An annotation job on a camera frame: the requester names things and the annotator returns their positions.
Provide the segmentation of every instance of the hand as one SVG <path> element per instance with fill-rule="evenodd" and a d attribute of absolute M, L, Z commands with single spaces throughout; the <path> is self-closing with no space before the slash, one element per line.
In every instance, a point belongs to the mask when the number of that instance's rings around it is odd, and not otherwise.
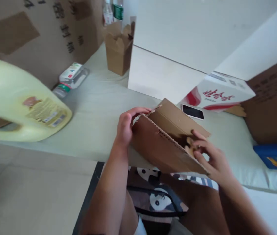
<path fill-rule="evenodd" d="M 115 144 L 128 147 L 132 139 L 132 123 L 134 118 L 136 118 L 141 113 L 147 114 L 150 111 L 150 108 L 136 107 L 121 114 L 119 117 Z"/>
<path fill-rule="evenodd" d="M 199 147 L 197 151 L 194 151 L 194 157 L 210 173 L 209 177 L 219 185 L 235 180 L 224 152 L 216 148 L 198 131 L 193 130 L 192 133 L 198 138 L 193 144 Z M 202 153 L 209 156 L 209 161 L 206 161 Z"/>

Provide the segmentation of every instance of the bottle label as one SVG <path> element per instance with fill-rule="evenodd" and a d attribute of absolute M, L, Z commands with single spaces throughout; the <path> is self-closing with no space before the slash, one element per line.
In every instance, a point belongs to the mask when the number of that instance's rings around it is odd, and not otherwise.
<path fill-rule="evenodd" d="M 123 7 L 116 4 L 113 5 L 113 17 L 118 20 L 123 20 Z"/>
<path fill-rule="evenodd" d="M 113 14 L 104 12 L 104 26 L 108 26 L 113 23 Z"/>
<path fill-rule="evenodd" d="M 81 68 L 81 64 L 79 63 L 73 63 L 69 68 L 67 68 L 61 75 L 60 75 L 60 81 L 67 81 L 69 79 L 73 79 L 75 74 L 79 71 Z"/>
<path fill-rule="evenodd" d="M 39 100 L 35 96 L 31 96 L 22 104 L 30 110 L 30 113 L 26 115 L 27 118 L 51 128 L 58 126 L 67 116 L 67 111 L 50 98 Z"/>
<path fill-rule="evenodd" d="M 63 82 L 61 82 L 61 83 L 59 83 L 58 84 L 58 87 L 60 87 L 60 88 L 62 88 L 63 90 L 65 90 L 65 92 L 69 92 L 70 91 L 70 89 L 71 89 L 71 87 L 70 87 L 70 85 L 68 85 L 68 84 L 66 84 L 66 83 L 63 83 Z"/>

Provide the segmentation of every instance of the jug handle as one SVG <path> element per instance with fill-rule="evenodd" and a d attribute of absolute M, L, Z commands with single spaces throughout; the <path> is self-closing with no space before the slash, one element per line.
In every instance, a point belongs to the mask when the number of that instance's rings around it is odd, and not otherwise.
<path fill-rule="evenodd" d="M 0 130 L 0 140 L 5 141 L 20 141 L 20 142 L 36 142 L 44 138 L 33 138 L 35 136 L 35 130 L 31 127 L 17 127 L 12 131 L 1 131 Z"/>

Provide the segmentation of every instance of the detergent bottle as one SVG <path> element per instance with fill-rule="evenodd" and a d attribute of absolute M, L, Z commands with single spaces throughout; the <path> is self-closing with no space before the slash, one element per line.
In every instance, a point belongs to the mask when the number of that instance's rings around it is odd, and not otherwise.
<path fill-rule="evenodd" d="M 58 132 L 71 110 L 28 72 L 0 60 L 0 118 L 16 123 L 0 140 L 34 142 Z"/>

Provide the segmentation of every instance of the white table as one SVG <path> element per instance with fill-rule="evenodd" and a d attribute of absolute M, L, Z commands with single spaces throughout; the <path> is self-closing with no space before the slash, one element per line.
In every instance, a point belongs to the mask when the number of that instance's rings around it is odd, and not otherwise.
<path fill-rule="evenodd" d="M 116 135 L 119 115 L 135 106 L 156 107 L 160 100 L 127 89 L 128 73 L 120 77 L 108 71 L 105 46 L 86 62 L 89 76 L 64 99 L 74 115 L 55 135 L 33 143 L 4 142 L 16 146 L 95 161 L 107 161 Z M 203 110 L 205 121 L 195 120 L 212 133 L 210 140 L 222 149 L 241 184 L 277 191 L 277 170 L 269 170 L 253 150 L 253 139 L 241 117 Z M 135 151 L 130 165 L 152 168 Z"/>

